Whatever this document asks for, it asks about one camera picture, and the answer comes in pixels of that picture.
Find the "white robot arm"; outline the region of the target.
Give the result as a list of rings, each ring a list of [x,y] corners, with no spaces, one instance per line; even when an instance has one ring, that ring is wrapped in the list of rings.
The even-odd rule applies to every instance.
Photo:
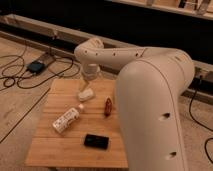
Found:
[[[119,72],[115,104],[129,171],[188,171],[178,99],[195,74],[191,57],[175,48],[106,48],[98,38],[74,54],[86,80],[99,66]]]

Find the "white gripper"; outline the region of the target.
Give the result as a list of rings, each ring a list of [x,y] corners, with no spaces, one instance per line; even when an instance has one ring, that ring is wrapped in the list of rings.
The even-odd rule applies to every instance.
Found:
[[[88,81],[96,79],[98,73],[99,66],[97,64],[84,64],[82,67],[82,75],[85,80],[79,81],[79,91],[82,92],[88,86]]]

